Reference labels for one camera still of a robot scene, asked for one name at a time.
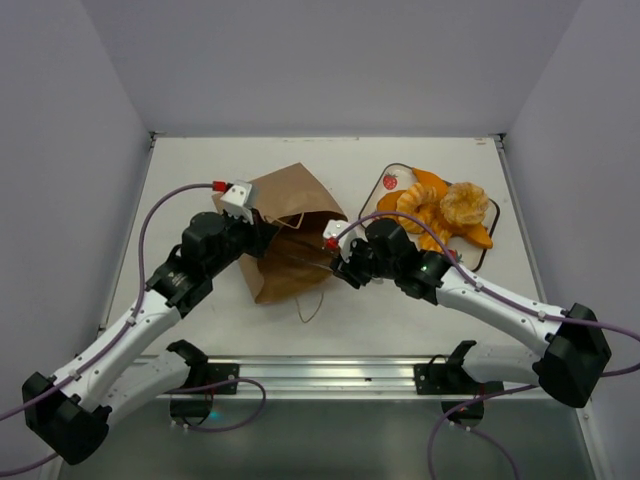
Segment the twisted fake bread stick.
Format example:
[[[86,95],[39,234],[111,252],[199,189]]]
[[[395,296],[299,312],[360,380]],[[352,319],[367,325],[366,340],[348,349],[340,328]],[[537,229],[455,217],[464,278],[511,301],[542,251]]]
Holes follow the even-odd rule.
[[[430,233],[424,233],[418,240],[421,250],[442,253],[453,236],[453,231],[447,223],[435,219],[429,223]]]

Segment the ring shaped fake doughnut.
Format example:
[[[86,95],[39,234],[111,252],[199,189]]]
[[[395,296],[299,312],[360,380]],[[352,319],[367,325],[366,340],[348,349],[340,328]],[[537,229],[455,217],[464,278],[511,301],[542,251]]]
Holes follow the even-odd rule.
[[[438,190],[433,185],[414,183],[397,201],[397,212],[402,213],[397,218],[398,223],[407,233],[419,234],[423,228],[413,219],[429,226],[436,219],[439,200]]]

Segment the metal tongs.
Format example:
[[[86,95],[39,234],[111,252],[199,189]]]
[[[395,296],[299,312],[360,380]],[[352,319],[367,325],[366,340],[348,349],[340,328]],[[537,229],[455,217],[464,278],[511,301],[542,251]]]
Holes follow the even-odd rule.
[[[292,237],[281,237],[281,240],[287,244],[287,249],[283,253],[285,258],[314,268],[332,271],[333,255],[323,247]]]

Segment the brown paper bag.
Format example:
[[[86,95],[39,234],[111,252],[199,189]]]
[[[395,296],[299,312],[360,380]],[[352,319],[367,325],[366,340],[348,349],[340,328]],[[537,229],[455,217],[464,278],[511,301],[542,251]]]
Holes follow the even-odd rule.
[[[251,181],[257,189],[254,207],[261,218],[277,228],[264,257],[245,255],[238,261],[254,303],[265,306],[298,298],[318,287],[332,272],[283,256],[281,237],[308,241],[324,248],[322,233],[329,220],[344,220],[337,201],[301,163],[273,171]]]

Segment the round flaky fake pastry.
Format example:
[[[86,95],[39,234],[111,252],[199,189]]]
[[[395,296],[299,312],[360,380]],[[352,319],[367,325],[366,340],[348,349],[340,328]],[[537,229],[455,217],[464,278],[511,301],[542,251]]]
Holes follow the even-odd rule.
[[[440,201],[440,212],[451,225],[469,227],[484,221],[490,199],[483,188],[471,182],[449,186]]]

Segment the long orange fake baguette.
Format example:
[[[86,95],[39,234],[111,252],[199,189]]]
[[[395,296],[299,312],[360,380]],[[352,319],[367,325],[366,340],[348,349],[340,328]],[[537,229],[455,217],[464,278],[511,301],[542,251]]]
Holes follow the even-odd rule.
[[[418,182],[424,185],[433,185],[438,190],[438,196],[440,197],[440,200],[438,202],[438,207],[436,210],[436,219],[442,221],[443,223],[447,223],[450,226],[451,230],[453,231],[452,237],[462,237],[472,245],[475,245],[479,248],[493,247],[493,241],[490,239],[486,228],[483,226],[484,221],[474,226],[457,227],[449,224],[443,218],[440,212],[440,201],[446,195],[449,186],[452,184],[447,184],[444,180],[442,180],[439,176],[432,172],[413,168],[412,173],[414,174]]]

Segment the round orange fake bread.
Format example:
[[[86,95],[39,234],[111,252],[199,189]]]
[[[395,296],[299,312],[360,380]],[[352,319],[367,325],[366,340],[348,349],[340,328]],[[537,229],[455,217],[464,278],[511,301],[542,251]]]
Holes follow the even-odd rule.
[[[381,215],[381,218],[391,218],[396,220],[397,201],[405,193],[404,190],[389,192],[381,197],[376,204],[377,212],[389,212],[389,215]]]

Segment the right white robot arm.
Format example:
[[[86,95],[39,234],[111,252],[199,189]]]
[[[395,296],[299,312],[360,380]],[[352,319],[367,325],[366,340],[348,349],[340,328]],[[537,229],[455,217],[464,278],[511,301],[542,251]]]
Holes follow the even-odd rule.
[[[333,274],[359,289],[392,281],[405,295],[469,315],[514,339],[512,345],[464,340],[442,363],[415,367],[420,393],[472,394],[504,383],[532,385],[560,403],[582,408],[611,349],[589,308],[540,303],[479,277],[451,254],[419,249],[395,221],[370,223],[359,237],[353,224],[331,220],[323,232],[336,256]]]

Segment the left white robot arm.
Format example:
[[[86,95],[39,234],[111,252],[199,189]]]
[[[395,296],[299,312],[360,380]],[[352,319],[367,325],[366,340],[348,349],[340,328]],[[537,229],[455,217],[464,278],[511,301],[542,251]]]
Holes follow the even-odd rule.
[[[84,352],[50,376],[22,386],[25,423],[69,465],[87,460],[121,419],[164,393],[221,392],[207,355],[171,343],[144,367],[135,360],[213,290],[214,278],[244,255],[263,257],[278,232],[257,211],[251,218],[204,212],[193,217],[166,261],[143,282],[141,295]]]

